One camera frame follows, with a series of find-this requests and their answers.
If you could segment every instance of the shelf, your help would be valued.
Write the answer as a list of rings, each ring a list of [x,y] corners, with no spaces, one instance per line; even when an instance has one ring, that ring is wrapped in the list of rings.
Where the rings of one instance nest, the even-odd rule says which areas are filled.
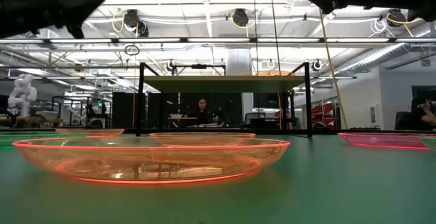
[[[146,76],[162,93],[281,93],[303,84],[304,76]]]

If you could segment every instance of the pink transparent tray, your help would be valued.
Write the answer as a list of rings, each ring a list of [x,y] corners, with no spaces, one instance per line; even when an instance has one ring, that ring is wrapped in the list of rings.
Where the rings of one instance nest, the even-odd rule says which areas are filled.
[[[422,133],[338,133],[338,135],[354,146],[422,150],[428,150],[429,148],[420,141],[420,138],[435,136],[435,134]]]
[[[238,145],[243,144],[247,138],[254,138],[253,133],[226,133],[226,132],[177,132],[177,133],[151,133],[150,136],[165,145],[208,146],[208,145]],[[220,140],[229,137],[233,140]]]
[[[124,129],[56,129],[62,132],[86,132],[88,136],[117,136],[124,132]]]
[[[219,144],[186,146],[164,145],[151,137],[50,138],[14,145],[41,170],[81,180],[127,184],[242,176],[274,163],[289,145],[280,140],[244,139],[238,145],[231,143],[234,138],[219,140]]]

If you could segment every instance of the chair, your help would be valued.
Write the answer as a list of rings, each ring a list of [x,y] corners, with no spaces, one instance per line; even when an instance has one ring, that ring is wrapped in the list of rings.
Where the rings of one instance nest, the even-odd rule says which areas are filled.
[[[409,129],[410,112],[397,112],[395,116],[395,130]]]
[[[245,123],[249,124],[252,118],[265,118],[266,112],[248,112],[245,114]]]

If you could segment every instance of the ceiling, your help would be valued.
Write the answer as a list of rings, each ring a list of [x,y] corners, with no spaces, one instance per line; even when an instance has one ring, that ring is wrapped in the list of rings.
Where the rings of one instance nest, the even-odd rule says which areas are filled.
[[[128,9],[137,9],[139,17],[147,24],[149,37],[323,37],[320,24],[320,12],[318,8],[308,0],[106,0],[94,13],[90,15],[83,31],[86,38],[114,38],[114,37],[135,37],[135,34],[122,28],[122,15]],[[230,16],[236,8],[243,8],[250,19],[249,25],[257,22],[247,31],[238,28],[231,21]],[[333,14],[324,17],[326,34],[328,37],[392,37],[402,35],[405,32],[403,27],[383,27],[375,25],[380,15],[386,15],[388,9],[373,8],[363,10],[361,7],[347,7],[336,10]],[[421,25],[418,21],[410,24],[409,28]],[[40,37],[71,38],[66,29],[49,28],[42,31]],[[26,61],[26,65],[49,64],[55,60],[56,65],[120,65],[129,61],[130,65],[137,65],[139,62],[149,64],[161,75],[168,75],[166,64],[172,60],[179,65],[191,65],[206,63],[221,65],[225,64],[228,57],[226,45],[208,46],[182,46],[176,44],[165,45],[162,51],[160,44],[148,44],[147,50],[142,50],[137,56],[129,57],[123,51],[114,51],[114,46],[97,46],[106,50],[86,52],[82,49],[92,48],[92,45],[58,45],[57,50],[37,49],[35,46],[19,45],[8,46],[28,56],[41,60],[41,63]],[[78,50],[68,52],[65,49],[73,47]],[[268,66],[269,62],[276,63],[279,58],[281,69],[291,71],[304,61],[319,59],[327,61],[327,52],[321,47],[259,47],[257,50],[250,47],[251,60],[254,69],[257,69],[256,60],[259,61],[259,70],[276,69]],[[330,48],[330,55],[333,61],[352,57],[367,50],[364,46],[356,48]],[[5,60],[4,65],[16,65],[16,59]],[[138,76],[134,69],[110,69],[112,75]],[[66,76],[92,76],[89,71],[78,73],[74,70],[63,70],[59,75]],[[219,75],[213,69],[186,69],[183,75]],[[94,85],[107,86],[107,82],[98,80]]]

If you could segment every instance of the person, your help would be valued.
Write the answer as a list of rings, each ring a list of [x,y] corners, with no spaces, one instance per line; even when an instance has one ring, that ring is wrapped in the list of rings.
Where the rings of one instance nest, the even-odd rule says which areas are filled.
[[[409,129],[418,131],[432,131],[436,128],[436,116],[431,112],[431,101],[424,97],[417,97],[411,101],[411,116]]]
[[[204,98],[198,100],[197,110],[196,113],[193,114],[193,117],[197,118],[197,125],[209,124],[213,122],[210,114],[208,114],[207,103]]]

